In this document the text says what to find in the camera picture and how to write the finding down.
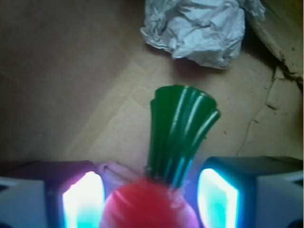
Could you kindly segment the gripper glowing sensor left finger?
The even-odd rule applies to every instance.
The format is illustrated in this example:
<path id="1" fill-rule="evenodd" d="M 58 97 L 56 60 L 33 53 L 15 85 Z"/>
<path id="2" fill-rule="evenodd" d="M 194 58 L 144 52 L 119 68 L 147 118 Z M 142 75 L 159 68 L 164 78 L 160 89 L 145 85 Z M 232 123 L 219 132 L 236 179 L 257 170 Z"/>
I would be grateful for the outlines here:
<path id="1" fill-rule="evenodd" d="M 97 228 L 104 203 L 91 161 L 0 163 L 2 228 Z"/>

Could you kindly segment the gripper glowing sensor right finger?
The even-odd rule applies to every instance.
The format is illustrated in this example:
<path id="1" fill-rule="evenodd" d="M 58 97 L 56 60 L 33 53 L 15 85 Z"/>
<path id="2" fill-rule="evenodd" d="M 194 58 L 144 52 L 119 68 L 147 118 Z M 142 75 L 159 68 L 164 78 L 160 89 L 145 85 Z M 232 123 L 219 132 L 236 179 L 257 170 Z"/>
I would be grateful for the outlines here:
<path id="1" fill-rule="evenodd" d="M 208 158 L 197 190 L 203 227 L 303 227 L 303 164 L 286 156 Z"/>

